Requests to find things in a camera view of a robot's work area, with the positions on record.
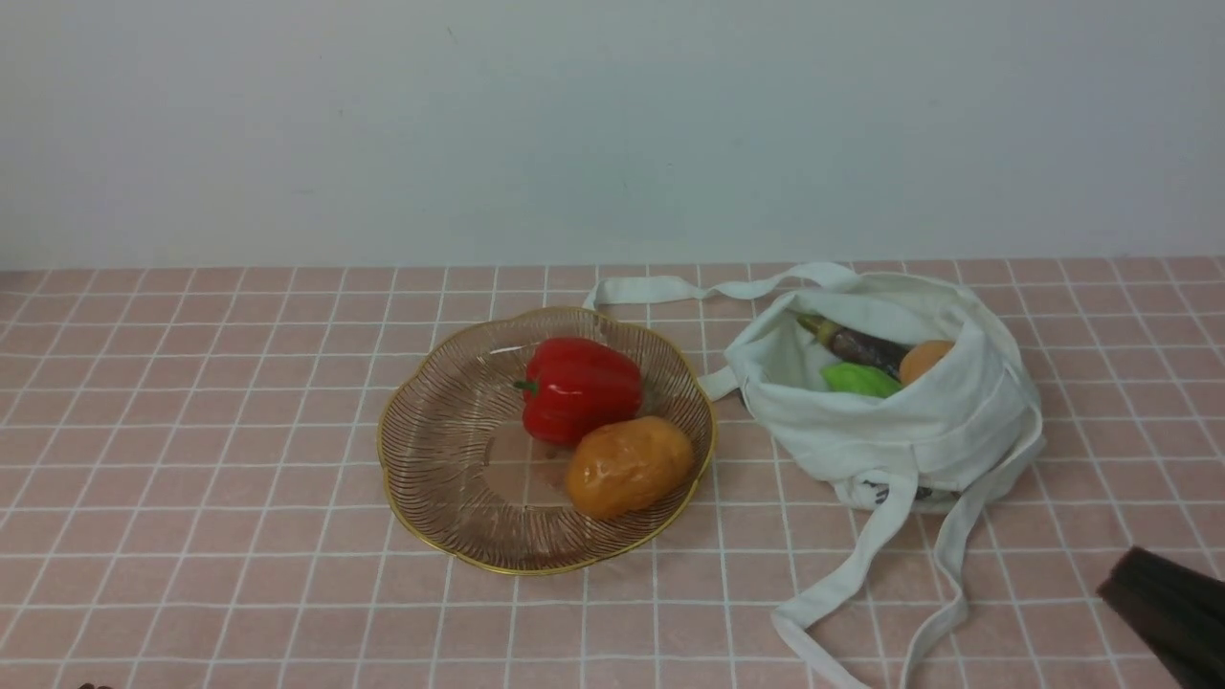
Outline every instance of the black object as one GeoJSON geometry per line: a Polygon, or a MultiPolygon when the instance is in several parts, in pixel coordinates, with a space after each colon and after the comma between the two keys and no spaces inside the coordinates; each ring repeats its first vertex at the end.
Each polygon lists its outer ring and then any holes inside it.
{"type": "Polygon", "coordinates": [[[1225,584],[1133,547],[1098,595],[1183,689],[1225,687],[1225,584]]]}

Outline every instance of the canvas bag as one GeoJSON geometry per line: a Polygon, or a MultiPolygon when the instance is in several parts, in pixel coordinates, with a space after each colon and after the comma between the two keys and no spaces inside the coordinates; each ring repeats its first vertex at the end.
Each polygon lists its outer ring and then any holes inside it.
{"type": "Polygon", "coordinates": [[[831,483],[846,505],[873,511],[850,557],[772,615],[788,646],[835,687],[867,689],[806,629],[855,596],[876,553],[911,511],[947,514],[932,555],[954,595],[910,640],[905,689],[913,666],[965,619],[962,564],[970,530],[1045,445],[1038,390],[1003,322],[970,289],[933,278],[858,275],[838,264],[806,264],[772,278],[710,288],[675,276],[620,277],[600,281],[584,306],[713,294],[757,299],[789,277],[816,286],[778,297],[726,348],[728,367],[702,376],[701,384],[712,400],[739,389],[757,423],[806,473],[831,483]],[[903,345],[956,345],[886,400],[832,394],[820,370],[838,359],[796,324],[797,313],[821,314],[903,345]]]}

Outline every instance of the bag strap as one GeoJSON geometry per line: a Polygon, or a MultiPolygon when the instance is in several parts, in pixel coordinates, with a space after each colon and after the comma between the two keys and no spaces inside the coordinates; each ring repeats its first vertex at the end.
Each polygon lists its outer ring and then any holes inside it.
{"type": "MultiPolygon", "coordinates": [[[[1009,374],[1014,379],[1018,376],[1011,369],[1009,374]]],[[[937,570],[944,575],[953,590],[953,600],[924,620],[910,639],[899,689],[907,689],[914,666],[931,651],[937,641],[962,624],[969,614],[969,602],[962,586],[962,566],[965,561],[965,546],[970,531],[982,515],[984,508],[989,501],[1011,489],[1020,472],[1033,462],[1046,445],[1042,438],[1041,407],[1036,394],[1030,394],[1031,385],[1025,386],[1020,380],[1016,380],[1016,383],[1018,383],[1018,389],[1024,395],[1029,407],[1022,438],[1013,445],[1008,455],[962,494],[940,527],[940,535],[932,546],[932,557],[937,570]]],[[[772,615],[774,629],[783,641],[810,667],[833,682],[839,689],[869,688],[846,672],[846,668],[809,636],[807,629],[845,604],[864,587],[872,559],[909,517],[915,490],[919,487],[918,478],[916,468],[902,472],[895,468],[889,485],[889,497],[867,520],[859,541],[855,543],[855,550],[846,561],[795,598],[779,606],[772,615]]]]}
{"type": "MultiPolygon", "coordinates": [[[[665,304],[687,299],[706,299],[723,294],[744,302],[764,297],[789,277],[811,280],[821,287],[835,288],[859,280],[859,275],[838,264],[811,262],[793,266],[773,277],[750,282],[724,282],[713,287],[697,287],[685,278],[664,275],[653,277],[609,277],[600,280],[583,300],[584,309],[597,309],[606,304],[665,304]]],[[[730,395],[740,384],[730,368],[724,367],[698,379],[710,400],[730,395]]]]}

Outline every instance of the wire basket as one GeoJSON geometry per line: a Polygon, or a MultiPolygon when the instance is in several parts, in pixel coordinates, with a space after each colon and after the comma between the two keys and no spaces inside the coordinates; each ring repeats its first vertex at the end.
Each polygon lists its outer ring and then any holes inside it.
{"type": "Polygon", "coordinates": [[[632,550],[658,536],[693,498],[710,465],[714,407],[675,345],[595,311],[545,308],[462,330],[431,352],[392,396],[379,423],[391,509],[421,541],[489,571],[560,574],[632,550]],[[522,379],[535,346],[586,337],[622,352],[643,374],[639,416],[688,435],[697,459],[652,506],[612,520],[571,508],[566,449],[522,428],[522,379]]]}

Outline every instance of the bell pepper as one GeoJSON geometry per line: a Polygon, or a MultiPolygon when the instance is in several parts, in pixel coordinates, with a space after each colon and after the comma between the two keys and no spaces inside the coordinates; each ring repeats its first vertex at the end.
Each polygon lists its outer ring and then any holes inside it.
{"type": "Polygon", "coordinates": [[[537,346],[523,391],[523,428],[537,440],[573,447],[584,435],[632,419],[642,406],[642,371],[630,357],[582,337],[537,346]]]}

